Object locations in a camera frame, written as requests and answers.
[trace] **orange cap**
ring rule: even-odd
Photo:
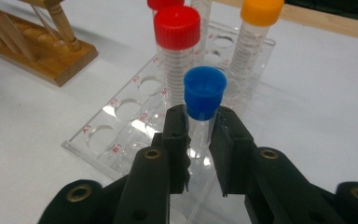
[[[270,26],[281,14],[283,0],[243,0],[241,17],[256,26]]]

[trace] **blue-capped tube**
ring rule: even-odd
[[[188,149],[191,166],[211,165],[212,159],[205,158],[205,155],[227,80],[218,69],[199,66],[186,73],[184,82],[188,135],[191,139]]]

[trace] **wooden stand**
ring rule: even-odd
[[[64,35],[63,40],[54,39],[45,27],[0,11],[1,27],[2,20],[7,27],[15,28],[3,30],[6,35],[16,40],[14,42],[22,53],[14,52],[7,45],[0,45],[0,58],[58,86],[62,86],[98,55],[94,46],[77,40],[74,36],[70,36],[72,43],[69,43],[68,35]]]

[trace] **white tabletop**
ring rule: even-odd
[[[66,184],[109,178],[61,147],[155,54],[145,1],[64,1],[77,38],[99,56],[58,88],[0,59],[0,223],[36,223]],[[40,23],[20,1],[0,9]],[[239,27],[240,10],[213,3],[212,20]],[[288,21],[241,115],[259,146],[285,153],[313,184],[358,181],[358,39]]]

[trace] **wooden rack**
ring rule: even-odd
[[[98,55],[97,50],[76,39],[61,0],[21,1],[31,4],[44,26],[0,10],[0,58],[62,86]],[[58,32],[46,24],[35,7],[48,11]]]

